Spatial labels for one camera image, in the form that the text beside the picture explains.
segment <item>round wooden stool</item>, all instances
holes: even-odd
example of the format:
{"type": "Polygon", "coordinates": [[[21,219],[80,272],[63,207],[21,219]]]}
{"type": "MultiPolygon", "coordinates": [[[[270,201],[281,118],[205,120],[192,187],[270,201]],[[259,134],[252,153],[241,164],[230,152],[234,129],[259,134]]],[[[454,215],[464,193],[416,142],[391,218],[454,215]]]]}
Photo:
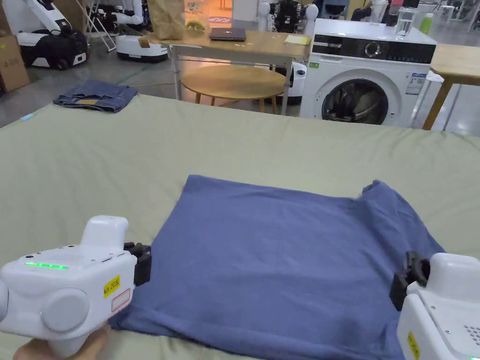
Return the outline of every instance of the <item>round wooden stool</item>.
{"type": "Polygon", "coordinates": [[[183,86],[197,94],[195,103],[202,95],[215,99],[259,100],[260,111],[265,112],[265,99],[271,98],[276,114],[276,96],[283,93],[285,76],[275,71],[245,65],[205,66],[188,74],[181,80],[183,86]]]}

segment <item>washing machine control panel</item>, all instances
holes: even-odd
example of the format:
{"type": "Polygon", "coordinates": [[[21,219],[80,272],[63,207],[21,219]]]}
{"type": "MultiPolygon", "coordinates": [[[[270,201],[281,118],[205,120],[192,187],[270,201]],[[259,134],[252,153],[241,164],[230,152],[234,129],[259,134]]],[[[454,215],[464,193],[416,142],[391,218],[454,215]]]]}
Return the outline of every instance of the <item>washing machine control panel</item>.
{"type": "Polygon", "coordinates": [[[430,64],[436,45],[315,35],[312,53],[430,64]]]}

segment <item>green led light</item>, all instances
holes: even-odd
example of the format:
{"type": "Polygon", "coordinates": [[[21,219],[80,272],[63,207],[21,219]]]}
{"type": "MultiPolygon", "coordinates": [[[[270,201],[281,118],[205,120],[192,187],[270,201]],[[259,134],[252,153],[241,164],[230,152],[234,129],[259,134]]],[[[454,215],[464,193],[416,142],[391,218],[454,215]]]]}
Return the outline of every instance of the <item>green led light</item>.
{"type": "Polygon", "coordinates": [[[28,266],[36,266],[36,267],[48,267],[50,269],[68,269],[69,266],[64,265],[52,265],[52,264],[42,264],[42,263],[25,263],[28,266]]]}

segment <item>washing machine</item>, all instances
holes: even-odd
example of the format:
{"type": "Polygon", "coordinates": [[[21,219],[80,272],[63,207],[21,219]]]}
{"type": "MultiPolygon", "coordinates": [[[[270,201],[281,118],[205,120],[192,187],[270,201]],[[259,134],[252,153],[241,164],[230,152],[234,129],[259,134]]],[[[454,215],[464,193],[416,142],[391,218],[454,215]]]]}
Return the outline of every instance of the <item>washing machine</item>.
{"type": "Polygon", "coordinates": [[[411,127],[435,47],[415,28],[317,19],[300,116],[411,127]]]}

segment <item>green bottle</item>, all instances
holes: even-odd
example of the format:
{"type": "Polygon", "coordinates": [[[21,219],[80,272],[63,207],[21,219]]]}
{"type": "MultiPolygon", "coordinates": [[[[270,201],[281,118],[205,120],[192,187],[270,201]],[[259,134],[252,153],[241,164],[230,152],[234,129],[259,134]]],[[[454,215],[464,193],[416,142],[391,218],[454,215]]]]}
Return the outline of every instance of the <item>green bottle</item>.
{"type": "Polygon", "coordinates": [[[432,18],[433,14],[427,14],[425,19],[421,22],[420,31],[422,31],[425,35],[428,35],[430,31],[430,26],[432,25],[432,18]]]}

